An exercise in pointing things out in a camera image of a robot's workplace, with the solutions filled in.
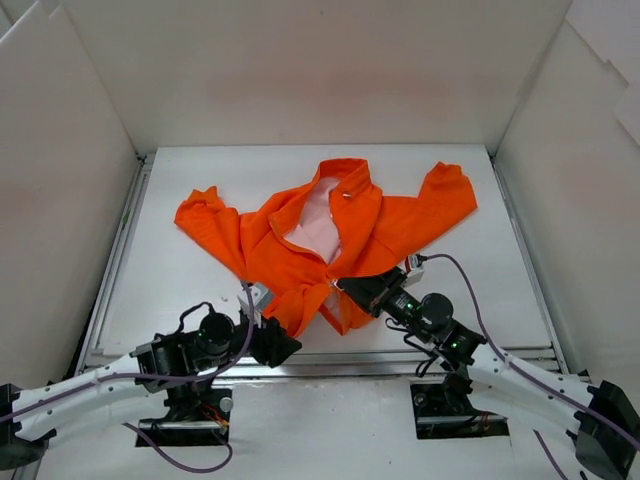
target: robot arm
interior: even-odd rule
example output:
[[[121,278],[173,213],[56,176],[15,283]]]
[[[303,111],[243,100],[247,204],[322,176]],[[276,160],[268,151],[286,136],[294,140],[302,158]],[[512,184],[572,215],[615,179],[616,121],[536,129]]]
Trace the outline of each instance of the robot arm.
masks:
[[[470,288],[462,268],[448,258]],[[439,361],[447,372],[443,386],[455,402],[553,435],[601,478],[628,477],[640,440],[640,417],[619,387],[606,381],[596,387],[548,372],[495,345],[471,288],[484,335],[455,320],[453,305],[443,295],[429,294],[421,301],[412,297],[403,288],[406,279],[405,272],[394,268],[375,277],[344,278],[337,287],[372,316],[388,313],[392,328],[406,333],[406,343]],[[421,345],[407,341],[411,337]]]
[[[214,378],[245,352],[263,365],[280,365],[301,344],[260,314],[271,295],[265,287],[256,284],[247,293],[251,300],[239,296],[239,325],[204,302],[180,317],[175,332],[156,334],[109,365],[34,390],[0,386],[0,470],[32,463],[49,448],[111,425],[188,420]],[[200,327],[185,332],[185,317],[205,305]]]
[[[484,335],[455,320],[446,297],[412,297],[403,288],[406,280],[395,268],[375,277],[344,278],[336,286],[367,313],[377,317],[386,311],[406,333],[405,341],[415,337],[421,346],[407,343],[448,372],[444,387],[454,402],[554,435],[601,478],[627,478],[640,418],[620,388],[608,382],[595,387],[513,357],[491,341],[482,324]],[[203,390],[245,351],[264,365],[283,363],[301,345],[276,319],[260,315],[268,290],[254,285],[249,293],[253,301],[241,299],[240,325],[209,305],[200,328],[184,332],[184,316],[208,305],[201,304],[183,314],[174,333],[157,334],[110,365],[36,390],[0,386],[0,470],[34,462],[47,448],[110,425],[188,420]]]

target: white cardboard wall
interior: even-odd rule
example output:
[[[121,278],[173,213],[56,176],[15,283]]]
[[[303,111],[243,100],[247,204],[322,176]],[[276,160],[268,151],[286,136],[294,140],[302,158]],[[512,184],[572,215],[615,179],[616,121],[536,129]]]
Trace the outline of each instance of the white cardboard wall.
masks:
[[[136,165],[66,13],[0,39],[0,383],[66,369]]]
[[[565,22],[497,161],[570,364],[637,403],[640,147],[614,114],[627,85]]]
[[[483,143],[569,0],[64,0],[136,148]]]
[[[11,22],[9,21],[9,17],[7,17],[4,10],[2,10],[2,6],[0,6],[0,38],[2,38],[10,28]]]
[[[640,2],[575,0],[567,20],[602,61],[610,61],[629,82],[615,114],[640,144]]]
[[[24,15],[31,5],[39,1],[45,12],[53,13],[60,5],[60,0],[0,0],[0,10],[4,11],[13,24],[16,23],[22,15]]]

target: orange shirt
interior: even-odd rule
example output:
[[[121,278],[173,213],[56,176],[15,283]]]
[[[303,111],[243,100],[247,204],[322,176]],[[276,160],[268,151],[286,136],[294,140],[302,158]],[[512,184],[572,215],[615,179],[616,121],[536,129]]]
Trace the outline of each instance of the orange shirt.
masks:
[[[327,177],[336,181],[328,206],[340,241],[330,263],[288,240],[314,187]],[[269,288],[275,299],[264,315],[276,317],[289,335],[300,335],[318,311],[344,335],[371,317],[334,287],[335,280],[393,268],[475,208],[471,182],[457,165],[438,163],[414,198],[383,196],[366,160],[338,158],[321,162],[311,182],[274,194],[256,212],[227,207],[216,187],[194,190],[175,223],[238,277]],[[332,293],[339,315],[324,305]]]

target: cable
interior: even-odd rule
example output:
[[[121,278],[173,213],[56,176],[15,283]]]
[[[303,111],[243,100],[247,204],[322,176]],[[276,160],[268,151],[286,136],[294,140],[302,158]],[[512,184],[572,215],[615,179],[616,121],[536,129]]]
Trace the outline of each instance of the cable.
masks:
[[[556,459],[553,458],[553,455],[551,454],[551,451],[549,450],[549,447],[547,447],[546,442],[542,438],[542,435],[540,435],[540,433],[538,433],[537,430],[534,430],[533,433],[535,434],[536,438],[538,439],[538,442],[540,442],[540,446],[542,447],[542,450],[544,450],[545,455],[549,459],[549,462],[553,466],[553,468],[556,471],[556,473],[558,474],[558,476],[562,480],[569,480],[569,477],[567,477],[564,474],[564,472],[562,471],[562,468],[560,468],[560,465],[558,465],[558,462],[556,462]]]
[[[229,442],[227,442],[224,438],[216,435],[215,433],[213,433],[213,435],[215,435],[215,437],[218,439],[218,441],[224,445],[225,447],[227,447],[227,450],[229,451],[229,453],[227,454],[227,458],[225,458],[221,463],[219,463],[218,465],[214,466],[214,467],[207,467],[207,468],[196,468],[196,467],[190,467],[189,465],[185,465],[184,463],[180,463],[179,461],[177,461],[174,458],[171,458],[164,450],[162,450],[152,439],[151,437],[149,437],[149,435],[147,435],[145,432],[143,432],[141,429],[139,429],[138,427],[131,425],[130,423],[123,423],[123,426],[127,427],[129,430],[133,430],[142,440],[145,441],[145,443],[147,445],[149,445],[151,448],[153,448],[153,450],[155,450],[155,452],[160,455],[164,460],[166,460],[167,462],[169,462],[171,465],[173,465],[176,468],[179,468],[180,470],[184,470],[185,472],[188,473],[198,473],[198,474],[206,474],[206,473],[213,473],[213,472],[217,472],[221,469],[223,469],[224,467],[226,467],[229,462],[231,461],[231,458],[233,457],[233,448],[231,447],[231,445],[229,445]]]
[[[475,423],[475,421],[478,419],[477,415],[473,415],[472,417],[467,418],[464,422],[462,422],[459,426],[459,428],[463,428],[463,427],[470,427],[471,425],[473,425]]]
[[[209,420],[213,420],[214,422],[216,422],[216,423],[218,423],[220,425],[229,426],[229,422],[226,421],[222,417],[222,415],[220,415],[220,413],[215,408],[213,408],[211,405],[209,405],[208,403],[203,403],[202,404],[202,408],[200,409],[200,411]]]
[[[464,283],[466,283],[467,289],[469,290],[469,294],[471,295],[471,300],[473,302],[473,307],[474,307],[474,309],[476,311],[476,318],[477,318],[477,321],[478,321],[478,325],[480,326],[480,330],[482,331],[482,334],[486,337],[487,343],[489,344],[489,346],[491,347],[493,352],[496,354],[496,356],[500,360],[502,360],[504,362],[505,361],[504,355],[502,354],[502,352],[500,351],[498,346],[495,344],[495,342],[493,341],[493,339],[489,335],[489,331],[487,330],[487,327],[485,326],[484,321],[482,320],[482,315],[480,313],[480,306],[478,305],[478,299],[476,297],[475,291],[473,290],[473,287],[471,286],[471,281],[469,280],[469,277],[467,276],[467,274],[465,273],[464,269],[462,268],[462,265],[460,265],[460,263],[455,258],[453,258],[451,255],[448,255],[446,253],[437,253],[435,255],[428,255],[428,256],[418,255],[418,260],[420,260],[422,262],[426,262],[427,260],[433,260],[433,259],[436,259],[436,258],[446,258],[447,260],[450,260],[456,266],[456,268],[458,269],[458,271],[462,275]],[[537,387],[541,388],[545,392],[550,393],[551,395],[554,395],[555,397],[557,397],[560,400],[564,401],[565,403],[571,405],[572,407],[576,408],[577,410],[585,412],[588,415],[591,415],[596,420],[602,422],[604,425],[606,425],[609,428],[611,428],[614,432],[616,432],[618,435],[620,435],[622,438],[624,438],[627,442],[629,442],[629,444],[631,444],[631,446],[633,446],[633,448],[635,448],[638,452],[640,452],[640,442],[638,442],[633,436],[631,436],[628,432],[626,432],[622,427],[620,427],[616,423],[612,422],[611,420],[609,420],[604,415],[602,415],[602,414],[596,412],[595,410],[589,408],[587,405],[583,405],[580,402],[577,402],[576,400],[574,400],[573,398],[568,397],[568,396],[560,393],[558,390],[556,390],[556,389],[548,386],[544,382],[538,380],[533,375],[531,375],[528,372],[524,371],[522,368],[520,368],[518,365],[516,365],[514,363],[510,364],[510,368],[512,368],[521,377],[527,379],[528,381],[530,381],[531,383],[533,383]],[[549,458],[549,461],[551,462],[551,464],[554,465],[554,467],[557,466],[557,463],[556,463],[555,459],[553,458],[553,456],[551,456],[551,452],[549,451],[548,448],[546,448],[546,444],[544,444],[544,442],[541,441],[540,445],[542,446],[542,449],[547,454],[547,457]]]
[[[415,337],[415,335],[411,332],[409,332],[409,330],[407,330],[406,328],[403,327],[399,327],[398,323],[396,322],[396,320],[393,317],[387,317],[384,321],[386,327],[389,330],[393,330],[395,332],[401,332],[404,333],[404,337],[402,338],[402,341],[412,347],[415,348],[416,350],[421,351],[422,353],[425,353],[427,355],[427,360],[424,360],[422,362],[420,362],[417,366],[416,366],[416,370],[415,370],[415,375],[418,378],[424,378],[424,376],[427,374],[427,371],[429,370],[429,368],[431,367],[431,365],[433,365],[436,360],[438,359],[438,357],[436,355],[434,355],[434,353],[432,351],[427,350],[426,348],[422,347],[421,345],[418,345],[417,343],[412,342],[411,340],[409,340],[411,337]]]
[[[96,381],[100,383],[104,383],[104,382],[109,382],[113,380],[121,380],[121,379],[129,378],[129,379],[137,379],[137,380],[174,381],[174,382],[180,382],[180,384],[182,384],[182,383],[190,383],[190,382],[204,382],[204,381],[216,378],[218,375],[221,375],[222,373],[234,367],[240,361],[240,359],[245,355],[245,353],[247,353],[247,350],[249,349],[249,345],[251,344],[251,338],[253,337],[253,327],[255,324],[253,298],[251,296],[251,290],[249,288],[249,285],[246,282],[241,282],[241,283],[242,283],[242,288],[247,295],[247,302],[249,305],[249,315],[248,315],[249,328],[247,330],[247,336],[245,337],[244,343],[242,344],[240,351],[233,358],[233,360],[231,360],[225,366],[215,370],[214,372],[208,373],[206,375],[178,376],[178,375],[157,375],[157,374],[151,374],[151,373],[112,373],[109,375],[105,375],[104,377],[98,377],[94,381],[83,383],[81,385],[78,385],[77,387],[73,387],[64,392],[58,393],[56,395],[52,395],[46,400],[40,400],[37,403],[34,403],[33,405],[29,405],[27,407],[16,410],[15,412],[4,415],[0,417],[0,423],[7,422],[9,420],[12,420],[15,417],[24,415],[25,413],[32,412],[33,410],[42,408],[46,405],[49,405],[51,403],[62,400],[64,398],[70,397],[71,395],[75,395],[84,390],[87,390],[95,386]]]
[[[211,303],[210,303],[210,302],[202,302],[202,303],[199,303],[198,305],[194,305],[194,306],[193,306],[193,307],[191,307],[190,309],[188,309],[188,310],[186,310],[186,311],[182,312],[182,315],[180,315],[180,318],[178,319],[178,321],[180,322],[180,326],[176,329],[176,331],[175,331],[175,332],[173,332],[173,333],[174,333],[174,335],[175,335],[176,333],[181,333],[181,332],[183,332],[183,331],[184,331],[184,320],[185,320],[189,315],[191,315],[193,312],[195,312],[196,310],[198,310],[200,307],[204,307],[205,305],[206,305],[206,306],[207,306],[207,308],[209,309],[209,315],[213,315],[213,314],[214,314],[214,312],[215,312],[215,310],[214,310],[214,308],[213,308],[213,305],[211,305]]]

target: cloth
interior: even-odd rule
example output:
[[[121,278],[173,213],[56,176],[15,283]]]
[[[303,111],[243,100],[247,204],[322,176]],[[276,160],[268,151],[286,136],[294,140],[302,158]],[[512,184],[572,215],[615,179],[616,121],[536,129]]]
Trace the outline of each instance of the cloth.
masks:
[[[475,209],[457,165],[438,163],[417,197],[383,196],[366,160],[337,158],[256,212],[227,207],[216,187],[194,190],[175,223],[238,277],[269,288],[275,298],[263,313],[289,335],[300,335],[317,312],[344,335],[371,317],[335,287],[337,279],[390,270]]]

